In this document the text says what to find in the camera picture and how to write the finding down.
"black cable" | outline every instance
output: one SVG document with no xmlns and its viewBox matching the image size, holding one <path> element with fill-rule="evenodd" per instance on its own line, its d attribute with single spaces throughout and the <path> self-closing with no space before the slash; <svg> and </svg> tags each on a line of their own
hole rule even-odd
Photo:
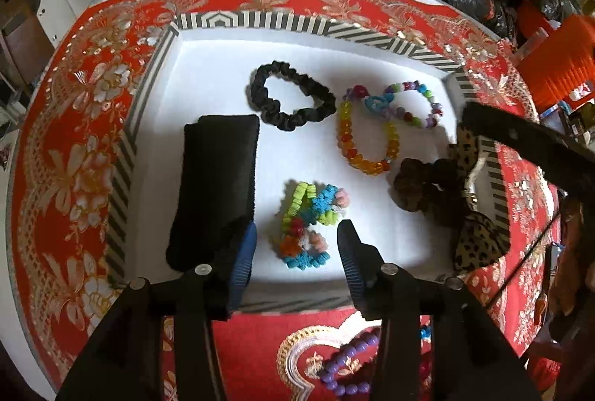
<svg viewBox="0 0 595 401">
<path fill-rule="evenodd" d="M 551 220 L 546 225 L 546 227 L 543 229 L 543 231 L 539 234 L 539 236 L 535 239 L 535 241 L 533 242 L 533 245 L 531 245 L 531 248 L 529 248 L 529 250 L 526 252 L 526 254 L 523 257 L 523 259 L 521 261 L 519 261 L 519 263 L 517 264 L 517 266 L 515 267 L 515 269 L 512 271 L 512 273 L 508 276 L 508 278 L 502 284 L 502 287 L 499 288 L 499 290 L 496 292 L 496 294 L 490 299 L 490 302 L 487 303 L 487 305 L 486 305 L 486 311 L 489 310 L 498 301 L 498 299 L 500 298 L 500 296 L 502 295 L 502 293 L 506 290 L 506 288 L 508 287 L 508 285 L 511 283 L 512 279 L 515 278 L 515 276 L 517 275 L 517 273 L 519 273 L 519 270 L 522 268 L 522 266 L 525 264 L 525 262 L 529 259 L 529 257 L 531 256 L 531 254 L 533 253 L 533 251 L 535 250 L 535 248 L 537 248 L 537 246 L 541 243 L 543 237 L 546 235 L 546 233 L 548 232 L 548 230 L 551 228 L 551 226 L 553 225 L 554 221 L 557 220 L 557 218 L 560 216 L 560 210 L 562 208 L 562 202 L 560 202 L 560 206 L 554 212 L 554 215 L 551 217 Z"/>
</svg>

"metal screw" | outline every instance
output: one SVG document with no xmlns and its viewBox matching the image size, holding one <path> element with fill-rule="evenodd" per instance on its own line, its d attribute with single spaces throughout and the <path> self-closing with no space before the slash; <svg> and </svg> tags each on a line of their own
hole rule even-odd
<svg viewBox="0 0 595 401">
<path fill-rule="evenodd" d="M 131 281 L 129 285 L 132 290 L 140 290 L 141 288 L 145 287 L 146 284 L 147 280 L 139 276 Z"/>
<path fill-rule="evenodd" d="M 394 263 L 383 263 L 380 267 L 380 271 L 385 275 L 396 275 L 399 271 L 399 267 Z"/>
<path fill-rule="evenodd" d="M 465 282 L 457 276 L 450 276 L 444 281 L 444 285 L 450 288 L 450 290 L 460 290 L 465 285 Z"/>
<path fill-rule="evenodd" d="M 212 270 L 213 267 L 210 266 L 208 263 L 201 263 L 200 265 L 196 266 L 196 268 L 194 269 L 194 273 L 196 275 L 208 275 L 212 272 Z"/>
</svg>

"round table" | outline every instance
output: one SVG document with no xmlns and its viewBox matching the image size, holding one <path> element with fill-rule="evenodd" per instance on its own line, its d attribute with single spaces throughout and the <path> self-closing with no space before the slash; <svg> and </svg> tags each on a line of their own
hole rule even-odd
<svg viewBox="0 0 595 401">
<path fill-rule="evenodd" d="M 20 133 L 10 185 L 7 257 L 14 304 L 33 355 L 56 388 L 118 296 L 108 278 L 118 268 L 109 234 L 115 198 L 121 196 L 111 189 L 112 180 L 119 175 L 126 182 L 131 172 L 126 124 L 134 120 L 130 111 L 144 93 L 154 51 L 173 20 L 181 25 L 196 20 L 191 12 L 212 12 L 212 17 L 218 10 L 246 16 L 292 13 L 304 21 L 318 17 L 402 37 L 409 43 L 403 49 L 417 45 L 423 47 L 421 55 L 436 54 L 462 66 L 459 78 L 468 84 L 469 100 L 537 118 L 506 44 L 437 0 L 97 0 L 48 66 Z M 492 187 L 505 205 L 492 214 L 508 225 L 511 250 L 468 276 L 469 288 L 483 303 L 554 209 L 550 188 L 535 166 L 502 145 L 489 148 L 499 171 Z M 538 248 L 490 312 L 517 353 L 537 331 L 532 315 L 542 268 L 543 248 Z"/>
</svg>

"striped border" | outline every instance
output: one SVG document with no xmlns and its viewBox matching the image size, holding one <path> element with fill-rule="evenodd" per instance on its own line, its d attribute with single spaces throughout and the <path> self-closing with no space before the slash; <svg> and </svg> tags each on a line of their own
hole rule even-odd
<svg viewBox="0 0 595 401">
<path fill-rule="evenodd" d="M 340 22 L 322 16 L 294 15 L 277 12 L 207 12 L 183 13 L 176 17 L 181 30 L 195 28 L 266 28 L 312 35 L 341 38 L 350 42 L 374 46 L 382 50 L 413 58 L 445 72 L 453 72 L 460 65 L 451 58 L 435 53 L 425 46 L 364 28 L 357 23 Z"/>
<path fill-rule="evenodd" d="M 459 69 L 453 74 L 457 85 L 463 92 L 463 98 L 466 102 L 479 102 L 477 94 L 475 94 L 473 84 L 469 77 Z M 492 197 L 494 198 L 495 209 L 495 225 L 498 231 L 510 241 L 511 224 L 508 217 L 508 202 L 506 200 L 506 186 L 502 177 L 502 168 L 498 160 L 498 153 L 496 151 L 496 143 L 492 139 L 480 137 L 480 153 L 485 151 L 488 155 L 486 161 L 486 168 L 488 176 L 490 177 L 490 184 L 492 185 Z"/>
<path fill-rule="evenodd" d="M 132 174 L 136 161 L 136 136 L 159 70 L 179 34 L 177 25 L 171 22 L 160 37 L 130 106 L 124 124 L 124 133 L 117 145 L 112 191 L 108 204 L 108 227 L 105 236 L 105 241 L 108 244 L 108 251 L 105 254 L 105 261 L 108 264 L 107 277 L 109 283 L 114 287 L 121 287 L 127 283 L 126 224 Z"/>
<path fill-rule="evenodd" d="M 180 31 L 198 28 L 265 28 L 287 30 L 328 36 L 374 46 L 390 53 L 402 55 L 442 70 L 453 72 L 456 83 L 463 93 L 466 102 L 478 102 L 472 83 L 462 67 L 451 58 L 435 53 L 425 46 L 417 45 L 398 37 L 376 32 L 357 23 L 345 23 L 322 16 L 294 15 L 277 12 L 228 12 L 216 11 L 207 13 L 183 13 L 177 15 L 166 32 L 160 38 L 155 51 L 147 65 L 141 85 L 130 107 L 128 119 L 124 125 L 124 135 L 118 145 L 115 174 L 112 180 L 112 193 L 108 207 L 108 231 L 106 241 L 109 249 L 106 261 L 109 266 L 108 279 L 112 285 L 126 284 L 126 222 L 128 216 L 128 198 L 132 184 L 132 175 L 136 160 L 136 136 L 145 111 L 147 101 L 158 72 L 163 65 L 172 43 Z M 509 238 L 510 225 L 508 207 L 502 170 L 498 161 L 494 141 L 484 138 L 480 140 L 480 149 L 489 154 L 487 170 L 492 184 L 492 194 L 496 209 L 496 227 Z M 298 300 L 293 302 L 258 302 L 242 305 L 243 312 L 299 312 L 321 310 L 350 305 L 350 296 L 331 297 L 320 300 Z"/>
</svg>

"black scrunchie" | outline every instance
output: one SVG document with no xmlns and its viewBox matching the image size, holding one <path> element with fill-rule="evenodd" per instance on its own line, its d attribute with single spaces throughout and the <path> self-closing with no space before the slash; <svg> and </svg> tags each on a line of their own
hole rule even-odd
<svg viewBox="0 0 595 401">
<path fill-rule="evenodd" d="M 268 89 L 264 86 L 268 77 L 280 74 L 299 85 L 304 95 L 322 100 L 323 104 L 316 109 L 300 109 L 295 114 L 281 112 L 281 102 L 269 99 Z M 273 63 L 258 67 L 254 82 L 250 86 L 252 103 L 262 111 L 261 118 L 268 124 L 277 126 L 282 131 L 294 131 L 308 121 L 320 122 L 337 111 L 335 96 L 327 87 L 319 84 L 304 73 L 297 73 L 288 63 L 274 60 Z"/>
</svg>

